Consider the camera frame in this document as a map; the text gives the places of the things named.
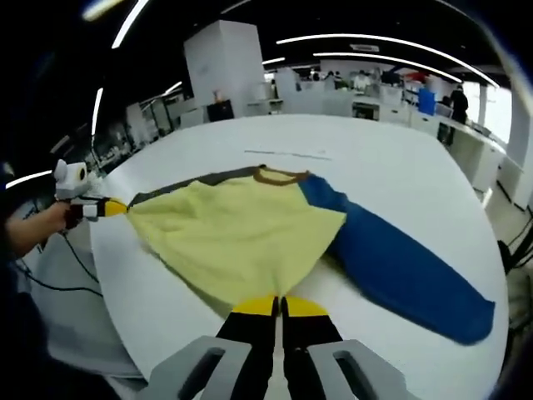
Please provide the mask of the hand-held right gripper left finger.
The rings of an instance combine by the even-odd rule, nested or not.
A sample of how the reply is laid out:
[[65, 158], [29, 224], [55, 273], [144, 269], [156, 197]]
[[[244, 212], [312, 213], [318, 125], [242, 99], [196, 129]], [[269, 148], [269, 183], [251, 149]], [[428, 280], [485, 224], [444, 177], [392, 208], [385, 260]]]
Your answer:
[[201, 336], [152, 370], [145, 399], [263, 399], [273, 372], [278, 297], [232, 309], [216, 336]]

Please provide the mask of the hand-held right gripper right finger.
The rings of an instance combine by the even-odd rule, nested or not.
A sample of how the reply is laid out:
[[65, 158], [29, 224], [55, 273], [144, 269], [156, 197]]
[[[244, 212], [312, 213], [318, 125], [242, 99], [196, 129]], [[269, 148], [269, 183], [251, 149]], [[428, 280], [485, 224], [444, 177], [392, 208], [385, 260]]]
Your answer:
[[355, 339], [341, 337], [327, 311], [281, 300], [284, 375], [293, 399], [405, 399], [406, 380]]

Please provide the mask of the person's left hand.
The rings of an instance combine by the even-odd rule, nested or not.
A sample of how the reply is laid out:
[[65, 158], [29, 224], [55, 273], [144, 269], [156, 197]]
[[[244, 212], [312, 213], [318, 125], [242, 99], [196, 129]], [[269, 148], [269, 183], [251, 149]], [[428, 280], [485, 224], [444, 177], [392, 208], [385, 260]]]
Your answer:
[[67, 202], [55, 202], [45, 211], [47, 222], [55, 233], [66, 228], [69, 213], [70, 204]]

